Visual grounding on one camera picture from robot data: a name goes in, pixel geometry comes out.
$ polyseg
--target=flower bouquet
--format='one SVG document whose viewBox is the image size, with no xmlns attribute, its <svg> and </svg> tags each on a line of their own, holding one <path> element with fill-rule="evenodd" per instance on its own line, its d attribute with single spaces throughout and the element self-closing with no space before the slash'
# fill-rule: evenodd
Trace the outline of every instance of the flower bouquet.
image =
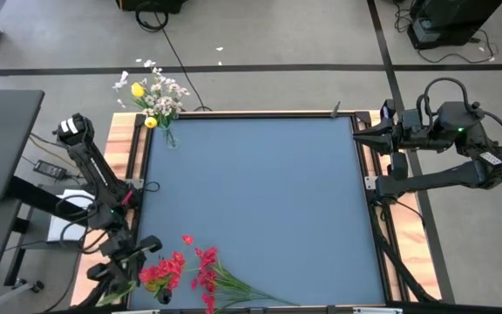
<svg viewBox="0 0 502 314">
<path fill-rule="evenodd" d="M 180 100 L 183 96 L 189 95 L 189 91 L 179 86 L 175 79 L 162 76 L 162 69 L 154 67 L 155 64 L 156 62 L 152 60 L 144 63 L 144 67 L 152 67 L 152 83 L 149 84 L 146 78 L 133 83 L 131 85 L 132 102 L 128 105 L 141 109 L 146 116 L 145 126 L 148 128 L 158 126 L 166 138 L 167 146 L 176 148 L 179 141 L 173 136 L 172 121 L 178 118 L 183 105 Z M 129 73 L 123 71 L 119 82 L 116 82 L 112 88 L 118 92 L 120 88 L 127 85 L 128 76 Z M 126 103 L 122 99 L 118 99 L 118 103 L 126 108 Z"/>
<path fill-rule="evenodd" d="M 193 243 L 193 238 L 189 235 L 184 235 L 182 238 L 188 246 Z M 195 248 L 194 251 L 200 260 L 199 267 L 187 272 L 197 271 L 196 277 L 191 282 L 191 288 L 196 290 L 200 286 L 204 289 L 202 300 L 207 306 L 206 314 L 217 313 L 229 306 L 253 300 L 274 300 L 282 304 L 297 305 L 273 297 L 241 281 L 220 264 L 218 249 L 215 247 L 204 251 Z M 182 253 L 173 252 L 173 257 L 169 260 L 160 260 L 158 267 L 143 269 L 139 278 L 146 289 L 154 293 L 154 298 L 167 304 L 172 298 L 172 291 L 179 284 L 185 263 Z M 220 307 L 216 307 L 217 301 L 221 302 Z"/>
</svg>

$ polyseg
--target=blue table surface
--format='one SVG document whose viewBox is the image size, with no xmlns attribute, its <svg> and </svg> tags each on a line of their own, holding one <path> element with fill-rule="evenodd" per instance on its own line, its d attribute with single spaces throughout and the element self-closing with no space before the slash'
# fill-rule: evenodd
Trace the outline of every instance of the blue table surface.
<svg viewBox="0 0 502 314">
<path fill-rule="evenodd" d="M 146 267 L 176 250 L 191 260 L 181 236 L 192 235 L 194 245 L 216 246 L 235 276 L 276 297 L 383 304 L 351 133 L 348 117 L 177 120 L 180 146 L 169 149 L 156 130 L 146 181 L 161 190 L 144 196 L 139 239 L 155 235 L 164 248 Z M 170 304 L 141 287 L 129 308 L 202 309 L 202 290 L 190 288 L 195 275 L 184 274 Z"/>
</svg>

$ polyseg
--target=wooden table frame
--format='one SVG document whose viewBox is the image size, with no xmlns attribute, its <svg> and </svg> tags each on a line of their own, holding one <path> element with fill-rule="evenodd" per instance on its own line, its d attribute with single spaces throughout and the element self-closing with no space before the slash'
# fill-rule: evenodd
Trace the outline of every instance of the wooden table frame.
<svg viewBox="0 0 502 314">
<path fill-rule="evenodd" d="M 299 118 L 323 117 L 328 118 L 330 111 L 284 111 L 284 112 L 198 112 L 182 113 L 181 119 L 225 119 L 228 118 Z M 352 118 L 355 129 L 362 129 L 376 125 L 379 112 L 338 112 L 339 116 Z M 153 131 L 143 125 L 144 116 L 137 113 L 115 113 L 105 148 L 105 159 L 112 171 L 120 179 L 145 179 L 146 158 L 148 155 Z M 362 166 L 362 175 L 376 176 L 386 174 L 386 167 L 390 164 L 388 156 L 378 157 L 365 146 L 358 145 L 358 159 Z M 400 202 L 419 211 L 417 198 L 414 194 L 407 194 L 400 198 Z M 385 233 L 389 244 L 401 257 L 410 273 L 431 296 L 439 299 L 441 290 L 431 258 L 428 239 L 420 218 L 401 205 L 390 205 L 387 208 L 376 207 L 375 213 L 379 226 Z M 386 218 L 381 220 L 384 211 Z M 133 228 L 138 227 L 138 216 L 127 217 Z M 92 242 L 97 235 L 89 234 L 87 242 Z M 385 301 L 414 301 L 415 298 L 404 284 L 402 277 L 395 270 L 389 258 L 377 248 L 377 260 L 383 281 Z M 96 283 L 86 278 L 86 271 L 95 263 L 106 263 L 106 259 L 99 253 L 82 255 L 79 261 L 78 273 L 74 283 L 71 305 L 78 304 L 85 299 Z"/>
</svg>

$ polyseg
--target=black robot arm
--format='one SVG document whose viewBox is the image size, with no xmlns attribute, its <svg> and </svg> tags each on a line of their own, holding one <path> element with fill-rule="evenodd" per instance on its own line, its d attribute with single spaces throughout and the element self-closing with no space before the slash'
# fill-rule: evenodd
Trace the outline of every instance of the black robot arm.
<svg viewBox="0 0 502 314">
<path fill-rule="evenodd" d="M 87 210 L 88 226 L 102 229 L 107 235 L 98 250 L 109 257 L 110 262 L 98 263 L 88 269 L 86 275 L 98 285 L 79 305 L 93 306 L 107 291 L 125 291 L 131 281 L 139 284 L 138 274 L 146 260 L 145 252 L 161 249 L 162 243 L 150 235 L 137 245 L 126 221 L 126 213 L 128 209 L 140 210 L 143 188 L 136 188 L 116 177 L 94 145 L 91 121 L 76 113 L 62 121 L 55 134 L 85 177 L 87 185 L 83 188 L 94 195 L 94 203 Z"/>
<path fill-rule="evenodd" d="M 62 121 L 57 130 L 58 142 L 67 148 L 67 153 L 77 164 L 87 181 L 88 193 L 110 208 L 138 208 L 140 193 L 133 185 L 119 180 L 104 156 L 94 145 L 92 122 L 79 113 Z"/>
<path fill-rule="evenodd" d="M 457 185 L 489 189 L 502 182 L 502 146 L 487 137 L 481 124 L 485 116 L 491 116 L 501 126 L 502 120 L 481 110 L 478 103 L 467 104 L 467 97 L 465 102 L 445 102 L 433 113 L 426 93 L 418 99 L 416 109 L 399 113 L 397 123 L 394 103 L 386 100 L 381 109 L 381 123 L 354 133 L 356 141 L 390 156 L 389 175 L 379 176 L 375 181 L 378 200 L 395 200 L 406 192 Z M 426 104 L 429 125 L 422 121 L 422 102 Z M 452 145 L 458 154 L 471 161 L 439 173 L 408 177 L 408 163 L 400 149 L 442 153 Z"/>
</svg>

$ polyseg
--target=white paper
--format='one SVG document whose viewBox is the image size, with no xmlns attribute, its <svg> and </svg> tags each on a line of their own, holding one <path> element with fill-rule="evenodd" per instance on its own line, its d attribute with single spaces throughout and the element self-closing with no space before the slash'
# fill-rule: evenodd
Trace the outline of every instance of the white paper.
<svg viewBox="0 0 502 314">
<path fill-rule="evenodd" d="M 70 195 L 85 195 L 88 196 L 92 199 L 94 199 L 94 196 L 86 193 L 84 190 L 77 190 L 77 189 L 66 189 L 62 195 L 58 195 L 59 198 L 65 198 Z M 92 201 L 85 199 L 84 197 L 72 197 L 67 200 L 71 204 L 75 204 L 79 206 L 80 208 L 86 209 L 88 205 L 92 203 Z M 59 238 L 61 236 L 61 231 L 63 231 L 63 228 L 68 225 L 69 222 L 66 221 L 65 219 L 58 218 L 56 216 L 52 216 L 50 220 L 50 230 L 48 231 L 48 242 L 54 242 L 54 241 L 59 241 Z M 67 231 L 65 231 L 63 239 L 66 241 L 77 241 L 83 236 L 85 233 L 86 227 L 80 226 L 80 225 L 72 225 L 70 226 Z"/>
</svg>

